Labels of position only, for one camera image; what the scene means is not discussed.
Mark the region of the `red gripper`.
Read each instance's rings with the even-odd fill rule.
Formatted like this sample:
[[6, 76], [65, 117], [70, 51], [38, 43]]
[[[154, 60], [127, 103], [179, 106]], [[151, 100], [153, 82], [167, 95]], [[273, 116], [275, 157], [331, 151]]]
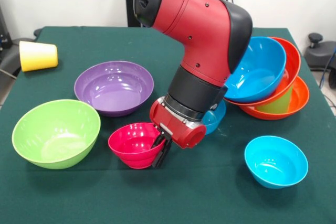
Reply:
[[158, 98], [152, 104], [150, 119], [158, 131], [161, 132], [154, 140], [151, 148], [155, 148], [165, 141], [165, 135], [169, 139], [165, 141], [163, 148], [156, 156], [152, 164], [153, 168], [162, 166], [170, 151], [172, 141], [182, 149], [193, 148], [204, 138], [206, 133], [204, 124], [190, 121], [176, 114], [164, 103], [163, 97]]

